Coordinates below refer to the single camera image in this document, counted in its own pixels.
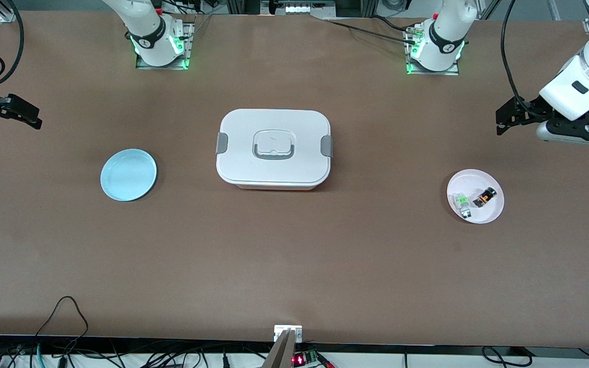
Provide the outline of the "green and grey switch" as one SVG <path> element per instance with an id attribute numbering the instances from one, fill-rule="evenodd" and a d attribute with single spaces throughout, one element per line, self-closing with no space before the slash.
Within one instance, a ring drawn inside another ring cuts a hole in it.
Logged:
<path id="1" fill-rule="evenodd" d="M 463 193 L 458 193 L 453 196 L 454 206 L 456 211 L 463 219 L 471 217 L 470 200 Z"/>

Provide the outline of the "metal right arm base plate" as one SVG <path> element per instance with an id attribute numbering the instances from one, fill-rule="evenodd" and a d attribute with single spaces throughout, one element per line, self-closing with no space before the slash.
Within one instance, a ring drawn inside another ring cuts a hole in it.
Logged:
<path id="1" fill-rule="evenodd" d="M 139 51 L 134 47 L 136 53 L 136 70 L 187 70 L 190 66 L 190 56 L 194 41 L 195 25 L 192 22 L 183 23 L 180 19 L 174 19 L 170 30 L 166 31 L 166 41 L 170 45 L 170 52 L 175 58 L 170 63 L 162 66 L 147 64 L 141 58 Z"/>

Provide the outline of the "orange and black switch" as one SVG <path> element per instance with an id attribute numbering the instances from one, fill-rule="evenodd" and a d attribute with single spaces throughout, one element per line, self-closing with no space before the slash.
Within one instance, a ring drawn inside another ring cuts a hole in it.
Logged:
<path id="1" fill-rule="evenodd" d="M 495 196 L 497 196 L 497 191 L 493 187 L 487 187 L 481 194 L 479 194 L 472 203 L 477 208 L 483 208 L 490 202 Z"/>

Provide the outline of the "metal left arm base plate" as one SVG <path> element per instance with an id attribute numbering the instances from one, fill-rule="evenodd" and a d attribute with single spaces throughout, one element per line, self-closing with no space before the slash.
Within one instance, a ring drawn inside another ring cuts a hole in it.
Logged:
<path id="1" fill-rule="evenodd" d="M 433 67 L 438 66 L 439 63 L 435 61 L 435 57 L 439 57 L 439 60 L 446 62 L 449 54 L 442 54 L 437 51 L 437 46 L 426 40 L 425 36 L 427 29 L 424 28 L 424 23 L 414 24 L 412 27 L 407 27 L 402 32 L 405 40 L 411 40 L 411 44 L 404 45 L 405 61 L 406 61 L 406 74 L 408 75 L 443 75 L 443 76 L 457 76 L 460 74 L 460 68 L 458 66 L 458 60 L 461 56 L 461 49 L 464 47 L 464 43 L 460 44 L 454 53 L 454 59 L 452 64 L 444 70 L 429 69 L 427 66 Z"/>

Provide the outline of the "aluminium frame structure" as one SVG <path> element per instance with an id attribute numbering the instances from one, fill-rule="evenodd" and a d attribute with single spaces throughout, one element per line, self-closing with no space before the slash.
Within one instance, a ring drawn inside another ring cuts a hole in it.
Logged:
<path id="1" fill-rule="evenodd" d="M 230 14 L 369 18 L 379 0 L 219 0 Z"/>

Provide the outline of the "circuit board with red display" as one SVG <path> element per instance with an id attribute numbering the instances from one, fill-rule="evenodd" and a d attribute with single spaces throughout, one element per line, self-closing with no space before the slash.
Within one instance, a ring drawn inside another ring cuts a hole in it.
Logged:
<path id="1" fill-rule="evenodd" d="M 295 352 L 291 360 L 292 368 L 301 368 L 302 366 L 307 366 L 318 362 L 318 353 L 315 350 Z"/>

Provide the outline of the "light blue round plate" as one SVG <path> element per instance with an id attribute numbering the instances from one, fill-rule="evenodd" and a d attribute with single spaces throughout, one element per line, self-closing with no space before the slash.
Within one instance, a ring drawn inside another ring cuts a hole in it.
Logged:
<path id="1" fill-rule="evenodd" d="M 141 149 L 125 149 L 113 154 L 103 165 L 100 186 L 108 198 L 133 202 L 147 195 L 157 180 L 154 158 Z"/>

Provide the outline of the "pale pink round plate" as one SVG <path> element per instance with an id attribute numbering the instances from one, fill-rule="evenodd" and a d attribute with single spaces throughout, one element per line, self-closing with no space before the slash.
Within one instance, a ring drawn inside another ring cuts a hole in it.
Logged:
<path id="1" fill-rule="evenodd" d="M 497 196 L 483 208 L 477 208 L 472 201 L 487 187 L 493 187 L 497 191 Z M 471 217 L 468 219 L 463 219 L 454 206 L 453 196 L 458 193 L 463 193 L 470 200 Z M 495 221 L 502 214 L 505 206 L 504 191 L 497 180 L 477 169 L 465 169 L 454 174 L 446 186 L 446 197 L 454 214 L 472 224 L 487 224 Z"/>

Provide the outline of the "aluminium profile bar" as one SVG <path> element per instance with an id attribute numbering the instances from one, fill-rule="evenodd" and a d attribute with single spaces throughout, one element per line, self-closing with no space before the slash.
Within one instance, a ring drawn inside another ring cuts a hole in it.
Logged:
<path id="1" fill-rule="evenodd" d="M 261 368 L 292 368 L 292 356 L 297 344 L 297 329 L 281 331 Z"/>

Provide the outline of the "white lidded lunch box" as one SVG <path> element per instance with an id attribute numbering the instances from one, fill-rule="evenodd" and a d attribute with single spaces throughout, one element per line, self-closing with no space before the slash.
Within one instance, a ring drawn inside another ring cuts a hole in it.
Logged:
<path id="1" fill-rule="evenodd" d="M 220 123 L 216 170 L 243 189 L 311 190 L 330 174 L 330 123 L 317 111 L 235 109 Z"/>

